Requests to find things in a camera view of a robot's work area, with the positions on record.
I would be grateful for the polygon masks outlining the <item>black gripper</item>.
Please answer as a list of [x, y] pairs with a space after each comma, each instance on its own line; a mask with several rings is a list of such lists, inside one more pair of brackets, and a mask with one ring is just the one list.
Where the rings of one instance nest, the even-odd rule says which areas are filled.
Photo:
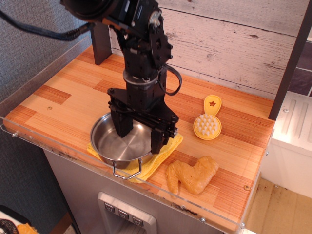
[[110, 88], [109, 108], [112, 121], [120, 137], [133, 129], [133, 121], [151, 129], [151, 153], [159, 154], [169, 138], [177, 134], [178, 116], [165, 103], [165, 96], [173, 96], [166, 90], [167, 69], [154, 70], [151, 77], [140, 78], [123, 71], [126, 89]]

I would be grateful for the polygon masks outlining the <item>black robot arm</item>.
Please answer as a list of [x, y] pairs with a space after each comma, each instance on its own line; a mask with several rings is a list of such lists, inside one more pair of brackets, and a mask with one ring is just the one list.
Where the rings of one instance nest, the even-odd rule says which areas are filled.
[[151, 152], [157, 154], [177, 133], [177, 115], [165, 104], [167, 64], [172, 45], [154, 0], [64, 0], [75, 17], [112, 28], [124, 56], [125, 89], [110, 88], [109, 107], [120, 137], [128, 135], [133, 121], [151, 128]]

